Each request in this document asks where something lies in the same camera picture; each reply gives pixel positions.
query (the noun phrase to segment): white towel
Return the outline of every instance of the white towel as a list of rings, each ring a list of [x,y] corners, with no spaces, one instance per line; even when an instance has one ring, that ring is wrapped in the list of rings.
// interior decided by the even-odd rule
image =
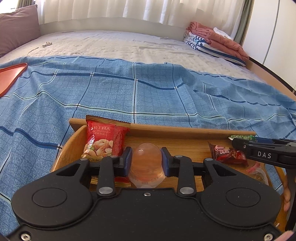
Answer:
[[[217,28],[214,28],[213,30],[216,34],[222,35],[224,38],[226,37],[228,39],[233,40],[233,38],[231,38],[227,33],[223,32],[222,30],[219,30]]]

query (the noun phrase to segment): orange tray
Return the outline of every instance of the orange tray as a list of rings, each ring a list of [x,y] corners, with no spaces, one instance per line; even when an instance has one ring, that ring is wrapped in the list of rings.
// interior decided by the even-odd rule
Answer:
[[[0,69],[0,97],[6,94],[27,67],[27,63],[21,63]]]

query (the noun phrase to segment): dark red candy wrapper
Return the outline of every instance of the dark red candy wrapper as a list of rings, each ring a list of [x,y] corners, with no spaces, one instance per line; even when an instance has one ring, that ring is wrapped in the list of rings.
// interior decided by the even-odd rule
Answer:
[[[212,145],[209,143],[212,158],[225,164],[244,164],[248,165],[246,156],[243,152],[233,148]]]

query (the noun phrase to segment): folded blanket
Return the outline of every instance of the folded blanket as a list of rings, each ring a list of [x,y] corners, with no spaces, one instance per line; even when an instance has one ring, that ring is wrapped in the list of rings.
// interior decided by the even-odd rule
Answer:
[[[184,42],[190,45],[193,49],[198,50],[200,52],[209,54],[213,57],[223,58],[235,65],[239,65],[243,67],[246,66],[246,63],[243,60],[235,56],[229,55],[219,49],[211,47],[210,45],[207,44],[206,40],[202,37],[199,37],[193,34],[191,36],[187,35],[184,38]]]
[[[249,59],[247,53],[238,43],[215,33],[212,28],[206,27],[197,22],[191,22],[187,30],[195,35],[204,38],[207,41],[207,44],[209,44],[213,48],[219,49],[243,61]]]

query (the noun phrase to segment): pillow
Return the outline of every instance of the pillow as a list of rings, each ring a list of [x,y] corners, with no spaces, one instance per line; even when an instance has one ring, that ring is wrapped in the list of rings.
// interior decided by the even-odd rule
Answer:
[[[40,36],[37,5],[0,14],[0,57]]]

